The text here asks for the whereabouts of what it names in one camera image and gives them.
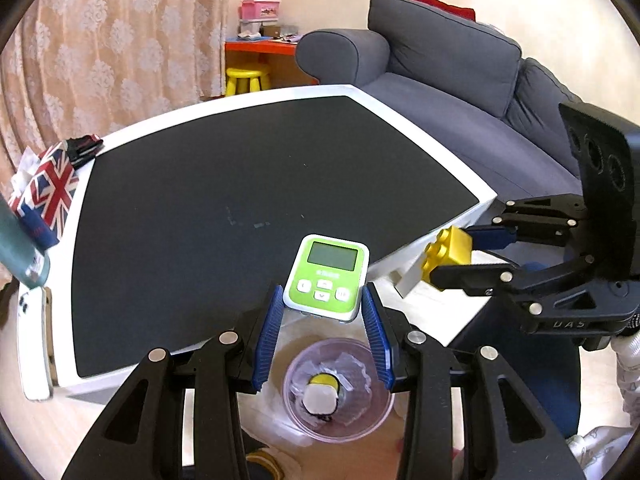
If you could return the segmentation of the yellow plastic stool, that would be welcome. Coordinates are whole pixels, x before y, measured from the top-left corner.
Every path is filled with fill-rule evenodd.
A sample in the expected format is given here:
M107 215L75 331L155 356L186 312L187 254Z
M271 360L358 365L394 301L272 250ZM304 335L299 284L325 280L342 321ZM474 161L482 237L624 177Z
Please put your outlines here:
M266 64L228 67L225 96L269 90L270 67Z

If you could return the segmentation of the red kids desk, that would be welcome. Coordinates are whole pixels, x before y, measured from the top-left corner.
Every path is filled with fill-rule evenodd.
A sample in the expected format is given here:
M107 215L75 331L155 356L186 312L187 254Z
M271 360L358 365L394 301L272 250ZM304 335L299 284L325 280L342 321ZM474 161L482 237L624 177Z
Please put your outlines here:
M295 59L296 42L261 39L228 40L224 45L226 70L228 67L266 64L270 67L271 88L288 88L318 84L305 74Z

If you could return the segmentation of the pink storage box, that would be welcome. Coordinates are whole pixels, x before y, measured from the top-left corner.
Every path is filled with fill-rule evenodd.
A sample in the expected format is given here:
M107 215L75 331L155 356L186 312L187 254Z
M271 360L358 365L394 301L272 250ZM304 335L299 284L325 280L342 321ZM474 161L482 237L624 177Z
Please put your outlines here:
M281 0L243 0L240 5L242 21L277 21Z

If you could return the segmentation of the yellow black zip case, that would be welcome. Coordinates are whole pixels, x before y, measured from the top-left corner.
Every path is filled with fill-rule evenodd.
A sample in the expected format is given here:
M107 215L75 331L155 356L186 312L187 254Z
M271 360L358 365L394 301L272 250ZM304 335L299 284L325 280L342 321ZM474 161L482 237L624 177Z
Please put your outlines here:
M340 393L340 382L328 373L315 374L309 379L306 390L310 392L332 393L337 396Z

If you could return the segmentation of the beige patterned curtain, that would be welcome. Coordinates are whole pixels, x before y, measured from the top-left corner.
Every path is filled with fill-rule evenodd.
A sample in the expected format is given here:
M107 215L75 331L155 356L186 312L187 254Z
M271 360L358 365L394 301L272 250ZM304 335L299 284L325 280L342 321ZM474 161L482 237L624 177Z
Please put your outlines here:
M1 53L1 192L26 148L224 92L229 0L36 0Z

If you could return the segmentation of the white zip pouch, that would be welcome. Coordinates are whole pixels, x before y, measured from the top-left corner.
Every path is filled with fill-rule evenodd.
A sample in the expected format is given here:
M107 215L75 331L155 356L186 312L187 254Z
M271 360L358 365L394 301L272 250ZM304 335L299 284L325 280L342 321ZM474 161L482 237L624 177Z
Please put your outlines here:
M337 410L338 397L332 393L310 392L305 389L302 405L306 412L315 418L326 419Z

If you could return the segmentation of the yellow toy brick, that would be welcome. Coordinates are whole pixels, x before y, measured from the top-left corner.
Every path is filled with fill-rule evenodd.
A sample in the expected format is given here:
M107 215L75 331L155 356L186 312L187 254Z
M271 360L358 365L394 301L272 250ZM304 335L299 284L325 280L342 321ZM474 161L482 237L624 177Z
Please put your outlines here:
M431 274L439 266L468 266L472 263L472 251L473 239L465 230L457 226L440 230L434 242L425 247L422 281L434 285Z

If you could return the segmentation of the green white digital timer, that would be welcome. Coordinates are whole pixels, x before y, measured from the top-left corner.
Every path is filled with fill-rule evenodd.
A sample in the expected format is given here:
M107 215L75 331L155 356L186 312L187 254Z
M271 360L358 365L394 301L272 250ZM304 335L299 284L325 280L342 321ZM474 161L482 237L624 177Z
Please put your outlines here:
M283 302L294 311L352 322L359 311L369 261L366 245L309 234L300 242Z

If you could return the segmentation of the white smartphone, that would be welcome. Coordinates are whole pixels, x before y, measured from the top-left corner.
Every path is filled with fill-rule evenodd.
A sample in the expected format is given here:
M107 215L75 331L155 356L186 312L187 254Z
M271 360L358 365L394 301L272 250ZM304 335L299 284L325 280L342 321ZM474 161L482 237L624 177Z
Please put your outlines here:
M47 308L50 292L36 287L21 294L17 305L16 352L24 396L32 402L47 401L53 382L47 341Z

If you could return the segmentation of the union jack tissue box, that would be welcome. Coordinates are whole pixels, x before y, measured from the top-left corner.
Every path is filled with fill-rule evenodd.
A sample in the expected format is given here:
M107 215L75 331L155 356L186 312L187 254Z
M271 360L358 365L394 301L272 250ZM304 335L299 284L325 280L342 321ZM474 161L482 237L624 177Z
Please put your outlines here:
M78 182L66 141L41 154L25 148L11 178L9 206L39 249L60 242Z

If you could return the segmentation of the teal thermos bottle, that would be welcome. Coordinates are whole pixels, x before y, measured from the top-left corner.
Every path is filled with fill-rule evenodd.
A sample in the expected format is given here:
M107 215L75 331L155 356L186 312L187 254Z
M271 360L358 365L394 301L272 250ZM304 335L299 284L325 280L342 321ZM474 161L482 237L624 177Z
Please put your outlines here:
M0 200L1 263L29 289L41 287L50 270L49 256L27 235L4 198Z

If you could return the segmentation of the grey sofa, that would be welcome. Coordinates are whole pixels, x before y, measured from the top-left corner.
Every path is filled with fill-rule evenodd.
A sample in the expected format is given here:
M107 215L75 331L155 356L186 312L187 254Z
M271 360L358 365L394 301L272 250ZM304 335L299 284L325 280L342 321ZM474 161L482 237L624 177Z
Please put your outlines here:
M364 29L304 35L298 67L351 84L409 119L500 200L582 190L559 106L579 102L497 29L416 0L370 0Z

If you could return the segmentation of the red cushion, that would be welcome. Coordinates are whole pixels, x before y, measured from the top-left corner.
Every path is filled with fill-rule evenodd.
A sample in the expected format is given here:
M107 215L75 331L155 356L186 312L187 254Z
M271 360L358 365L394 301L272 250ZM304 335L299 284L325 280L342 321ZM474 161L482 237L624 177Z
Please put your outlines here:
M429 6L434 6L439 10L445 11L449 14L457 15L459 18L465 18L469 21L476 21L476 13L472 8L465 8L464 6L454 6L453 4L449 4L443 2L442 0L413 0L420 3L428 4Z

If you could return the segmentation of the pink trash bin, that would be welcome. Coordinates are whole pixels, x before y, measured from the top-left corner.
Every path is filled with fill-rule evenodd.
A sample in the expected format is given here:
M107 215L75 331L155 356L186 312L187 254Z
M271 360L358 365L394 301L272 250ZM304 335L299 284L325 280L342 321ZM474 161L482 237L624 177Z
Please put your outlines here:
M394 406L369 347L352 338L320 340L299 352L286 370L282 398L294 426L324 443L367 437Z

